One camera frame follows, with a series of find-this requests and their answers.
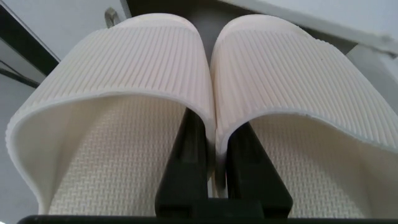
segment white wall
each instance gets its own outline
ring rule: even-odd
[[[7,11],[58,61],[91,32],[106,28],[105,10],[131,17],[126,0],[0,0]]]

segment black plastic bar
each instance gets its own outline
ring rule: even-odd
[[[157,217],[188,218],[194,202],[207,200],[206,153],[203,121],[187,109],[156,194]]]
[[[293,200],[249,123],[228,142],[228,197],[259,200],[265,218],[287,218]]]
[[[203,223],[203,224],[255,224],[255,223],[291,223],[291,224],[302,224],[302,223],[335,223],[335,224],[354,224],[354,223],[397,223],[397,220],[380,220],[380,219],[240,219],[240,218],[225,218],[225,219],[212,219],[212,218],[155,218],[155,217],[117,217],[117,216],[72,216],[72,215],[32,215],[23,218],[18,224],[165,224],[165,223],[177,223],[177,224],[192,224],[192,223]]]

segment slipper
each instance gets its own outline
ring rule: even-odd
[[[250,121],[293,198],[289,217],[398,217],[398,116],[334,46],[243,16],[221,31],[211,78],[218,177],[229,137]]]
[[[185,107],[214,144],[198,31],[178,16],[138,16],[72,49],[12,117],[7,148],[39,214],[153,216]]]

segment textured footbed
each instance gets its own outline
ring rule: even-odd
[[[398,116],[334,46],[287,23],[243,16],[221,31],[211,62],[218,173],[230,135],[254,119],[293,197],[289,217],[397,218]]]
[[[61,155],[68,165],[59,168],[62,179],[49,214],[154,216],[155,193],[185,107],[147,96],[89,103],[76,105],[72,114]]]

